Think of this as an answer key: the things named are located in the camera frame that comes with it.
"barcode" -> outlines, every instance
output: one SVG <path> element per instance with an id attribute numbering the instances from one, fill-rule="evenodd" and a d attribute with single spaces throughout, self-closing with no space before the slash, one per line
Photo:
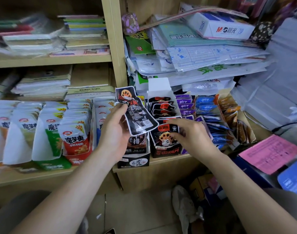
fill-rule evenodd
<path id="1" fill-rule="evenodd" d="M 151 126 L 153 125 L 150 120 L 143 121 L 144 125 Z"/>

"right hand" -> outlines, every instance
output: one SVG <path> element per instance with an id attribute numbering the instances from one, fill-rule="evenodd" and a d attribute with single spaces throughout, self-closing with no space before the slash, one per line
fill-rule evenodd
<path id="1" fill-rule="evenodd" d="M 179 133 L 171 133 L 171 136 L 182 144 L 190 155 L 206 163 L 213 156 L 220 155 L 221 152 L 213 144 L 208 136 L 202 122 L 189 119 L 176 118 L 167 121 L 169 124 L 178 125 L 184 136 Z"/>

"hand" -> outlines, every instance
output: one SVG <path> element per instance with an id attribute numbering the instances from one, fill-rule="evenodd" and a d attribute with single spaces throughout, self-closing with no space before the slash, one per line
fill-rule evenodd
<path id="1" fill-rule="evenodd" d="M 210 158 L 221 153 L 211 141 L 202 122 L 178 118 L 170 119 L 167 123 L 179 126 L 184 135 L 171 133 L 171 136 L 202 163 L 207 163 Z"/>
<path id="2" fill-rule="evenodd" d="M 103 150 L 117 163 L 125 154 L 130 133 L 124 114 L 126 104 L 117 104 L 105 119 L 98 148 Z"/>

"black cable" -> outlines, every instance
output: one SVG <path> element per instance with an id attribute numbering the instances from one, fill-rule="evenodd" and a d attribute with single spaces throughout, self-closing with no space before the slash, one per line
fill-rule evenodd
<path id="1" fill-rule="evenodd" d="M 292 123 L 288 123 L 288 124 L 283 125 L 283 126 L 276 127 L 276 128 L 274 128 L 274 129 L 272 130 L 272 133 L 277 132 L 279 129 L 281 129 L 281 128 L 285 127 L 285 126 L 289 126 L 289 125 L 293 125 L 293 124 L 297 124 L 297 122 L 292 122 Z"/>

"tile floor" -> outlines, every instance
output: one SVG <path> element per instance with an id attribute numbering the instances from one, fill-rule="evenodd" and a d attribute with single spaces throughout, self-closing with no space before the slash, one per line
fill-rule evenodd
<path id="1" fill-rule="evenodd" d="M 86 216 L 90 234 L 110 228 L 115 228 L 117 234 L 182 234 L 170 189 L 97 195 Z"/>

